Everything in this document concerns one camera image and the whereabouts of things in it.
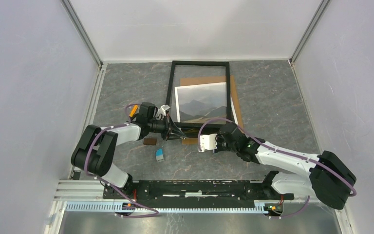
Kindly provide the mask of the small brown wooden block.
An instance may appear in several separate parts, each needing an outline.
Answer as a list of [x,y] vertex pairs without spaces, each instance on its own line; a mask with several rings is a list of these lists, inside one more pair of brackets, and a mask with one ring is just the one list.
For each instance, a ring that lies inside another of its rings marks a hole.
[[143,144],[148,146],[155,146],[157,144],[156,138],[145,138],[143,139]]

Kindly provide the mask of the mountain landscape photo print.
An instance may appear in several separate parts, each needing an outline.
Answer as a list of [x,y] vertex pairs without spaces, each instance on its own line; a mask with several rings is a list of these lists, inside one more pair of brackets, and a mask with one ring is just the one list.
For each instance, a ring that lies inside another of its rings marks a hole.
[[225,82],[177,86],[172,114],[176,122],[205,123],[212,118],[227,118]]

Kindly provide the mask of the orange handled screwdriver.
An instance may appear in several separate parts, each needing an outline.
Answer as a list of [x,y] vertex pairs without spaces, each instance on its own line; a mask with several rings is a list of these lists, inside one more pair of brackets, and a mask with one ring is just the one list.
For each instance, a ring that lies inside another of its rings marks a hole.
[[132,109],[131,109],[131,112],[129,114],[129,117],[133,117],[137,113],[138,109],[139,109],[139,105],[132,106]]

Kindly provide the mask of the black picture frame with photo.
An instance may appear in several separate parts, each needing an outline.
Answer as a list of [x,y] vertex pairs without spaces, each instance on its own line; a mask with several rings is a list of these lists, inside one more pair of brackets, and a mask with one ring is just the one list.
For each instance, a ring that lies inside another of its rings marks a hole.
[[[211,66],[211,67],[224,67],[225,69],[225,79],[226,79],[226,117],[228,120],[232,120],[232,106],[231,106],[231,93],[230,93],[230,64],[228,61],[185,61],[185,60],[173,60],[171,63],[170,76],[168,81],[168,89],[166,96],[166,105],[171,105],[172,91],[173,91],[173,81],[174,73],[177,65],[181,66]],[[187,135],[188,138],[197,137],[201,123],[181,123],[176,122],[182,131]]]

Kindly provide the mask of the brown fibreboard backing board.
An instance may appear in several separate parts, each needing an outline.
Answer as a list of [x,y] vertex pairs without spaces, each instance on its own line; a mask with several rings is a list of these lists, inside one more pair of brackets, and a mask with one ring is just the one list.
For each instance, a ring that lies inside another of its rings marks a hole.
[[[219,83],[225,81],[224,76],[218,77],[195,77],[195,78],[181,78],[180,85],[187,86],[187,85],[202,85],[202,84],[210,84],[210,83]],[[237,124],[243,127],[243,120],[242,120],[242,113],[240,110],[239,99],[237,95],[236,83],[234,80],[234,76],[230,76],[230,93],[231,93],[231,104],[233,110],[234,120]],[[197,138],[186,138],[182,140],[183,145],[196,145]]]

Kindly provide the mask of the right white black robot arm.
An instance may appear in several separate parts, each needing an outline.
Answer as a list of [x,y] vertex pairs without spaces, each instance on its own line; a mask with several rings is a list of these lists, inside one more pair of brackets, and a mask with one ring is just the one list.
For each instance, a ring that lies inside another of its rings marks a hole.
[[214,137],[215,151],[234,152],[246,162],[284,170],[262,185],[262,194],[274,199],[279,194],[317,198],[337,210],[356,196],[356,176],[330,151],[308,154],[278,147],[264,139],[247,136],[235,123],[221,127]]

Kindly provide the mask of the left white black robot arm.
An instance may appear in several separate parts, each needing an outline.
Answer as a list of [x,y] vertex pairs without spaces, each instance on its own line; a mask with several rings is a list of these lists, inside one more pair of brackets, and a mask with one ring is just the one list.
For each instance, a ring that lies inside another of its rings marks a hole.
[[124,199],[133,194],[132,176],[113,164],[116,146],[141,140],[150,133],[160,134],[163,140],[186,138],[171,119],[169,106],[158,108],[143,102],[137,108],[125,123],[107,127],[88,125],[71,156],[73,166],[114,185],[116,194]]

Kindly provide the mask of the blue grey eraser block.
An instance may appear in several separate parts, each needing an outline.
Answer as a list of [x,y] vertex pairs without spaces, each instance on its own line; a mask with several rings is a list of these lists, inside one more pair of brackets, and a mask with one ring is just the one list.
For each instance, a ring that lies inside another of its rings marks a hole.
[[158,149],[155,153],[155,158],[157,162],[162,162],[164,161],[164,154],[162,149]]

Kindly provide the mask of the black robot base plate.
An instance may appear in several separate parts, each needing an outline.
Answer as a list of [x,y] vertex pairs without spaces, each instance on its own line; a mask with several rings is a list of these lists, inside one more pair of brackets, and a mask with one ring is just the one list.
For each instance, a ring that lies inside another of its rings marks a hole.
[[124,194],[150,208],[252,208],[254,201],[293,200],[269,180],[140,180]]

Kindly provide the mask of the left aluminium floor rail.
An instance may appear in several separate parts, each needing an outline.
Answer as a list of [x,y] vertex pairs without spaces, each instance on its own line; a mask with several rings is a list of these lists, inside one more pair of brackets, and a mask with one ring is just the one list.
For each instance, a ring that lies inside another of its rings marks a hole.
[[98,69],[96,79],[93,83],[93,87],[92,87],[91,92],[90,92],[90,96],[89,96],[89,100],[88,100],[88,103],[87,103],[86,113],[85,113],[85,116],[84,116],[84,119],[83,119],[82,127],[81,127],[81,130],[80,130],[80,132],[78,134],[78,137],[76,139],[75,145],[78,144],[79,139],[82,136],[82,133],[84,132],[86,126],[93,123],[93,121],[94,121],[94,116],[95,116],[95,113],[96,113],[96,109],[97,109],[97,105],[98,105],[98,101],[99,101],[104,77],[105,77],[105,74],[106,74],[107,66],[108,66],[108,64],[104,63]]

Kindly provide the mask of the left aluminium corner post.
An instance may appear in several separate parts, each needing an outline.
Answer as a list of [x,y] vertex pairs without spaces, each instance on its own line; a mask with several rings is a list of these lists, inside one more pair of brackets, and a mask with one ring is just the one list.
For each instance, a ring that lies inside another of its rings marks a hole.
[[80,35],[81,39],[83,40],[85,46],[87,47],[90,55],[92,56],[93,60],[98,66],[103,65],[103,61],[100,58],[98,52],[96,51],[96,48],[94,44],[92,43],[88,33],[86,32],[84,25],[82,24],[76,10],[74,9],[72,3],[70,0],[61,0],[60,1],[62,5],[64,6],[68,16],[70,17],[75,29],[77,30],[78,34]]

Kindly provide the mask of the aluminium corner post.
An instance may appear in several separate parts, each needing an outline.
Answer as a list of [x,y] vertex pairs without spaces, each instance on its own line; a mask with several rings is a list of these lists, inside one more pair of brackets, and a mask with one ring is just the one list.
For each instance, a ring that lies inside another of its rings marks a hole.
[[78,34],[80,35],[81,39],[83,40],[85,46],[87,47],[90,55],[92,56],[93,60],[98,66],[103,65],[103,61],[100,58],[98,52],[96,51],[96,48],[94,44],[92,43],[88,33],[86,32],[84,25],[82,24],[76,10],[74,9],[72,3],[70,0],[61,0],[60,1],[62,5],[64,6],[68,16],[70,17],[75,29],[77,30]]
[[313,33],[313,31],[315,30],[317,24],[319,23],[322,15],[324,14],[324,12],[326,11],[328,5],[330,4],[330,0],[321,0],[320,1],[320,4],[318,6],[318,8],[316,9],[313,17],[311,18],[308,26],[306,27],[301,39],[299,40],[292,56],[290,57],[289,59],[289,62],[291,64],[291,66],[293,66],[296,62],[296,60],[298,59],[298,57],[300,56],[302,50],[304,49],[306,43],[308,42],[311,34]]

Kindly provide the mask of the right aluminium corner post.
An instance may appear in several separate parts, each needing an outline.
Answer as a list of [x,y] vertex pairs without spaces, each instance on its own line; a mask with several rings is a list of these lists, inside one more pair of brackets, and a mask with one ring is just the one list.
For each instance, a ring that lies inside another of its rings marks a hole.
[[313,17],[311,18],[308,26],[306,27],[301,39],[299,40],[292,56],[290,57],[289,59],[289,62],[291,64],[291,66],[293,66],[296,62],[296,60],[298,59],[298,57],[300,56],[302,50],[304,49],[306,43],[308,42],[311,34],[313,33],[313,31],[315,30],[317,24],[319,23],[322,15],[324,14],[324,12],[326,11],[328,5],[330,4],[330,0],[321,0],[320,1],[320,4],[318,6],[318,8],[316,9]]

